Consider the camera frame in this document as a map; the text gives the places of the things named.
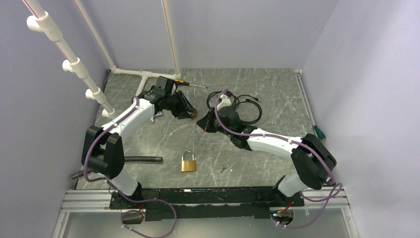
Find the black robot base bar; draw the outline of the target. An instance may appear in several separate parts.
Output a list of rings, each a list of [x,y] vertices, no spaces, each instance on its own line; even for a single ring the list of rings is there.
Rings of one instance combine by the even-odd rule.
[[[273,186],[143,188],[141,200],[123,198],[112,193],[111,210],[145,209],[146,221],[178,219],[254,217],[270,218],[274,208],[302,207],[298,193],[282,195]]]

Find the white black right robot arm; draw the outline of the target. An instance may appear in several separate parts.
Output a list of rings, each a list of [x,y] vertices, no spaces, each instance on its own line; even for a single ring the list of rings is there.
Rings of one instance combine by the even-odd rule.
[[[197,125],[205,132],[220,132],[240,149],[262,151],[290,159],[294,171],[281,178],[273,192],[273,200],[279,206],[291,201],[292,196],[306,189],[320,190],[337,162],[323,143],[313,134],[290,137],[267,132],[244,123],[231,107],[218,111],[209,110]]]

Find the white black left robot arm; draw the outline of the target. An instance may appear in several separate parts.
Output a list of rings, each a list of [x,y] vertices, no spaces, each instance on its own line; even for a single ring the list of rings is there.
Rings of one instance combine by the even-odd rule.
[[[168,110],[177,119],[194,120],[198,111],[182,91],[144,91],[132,98],[128,109],[102,126],[91,126],[85,134],[82,153],[83,177],[88,182],[105,180],[123,195],[129,208],[142,202],[142,186],[127,171],[123,143],[158,112]]]

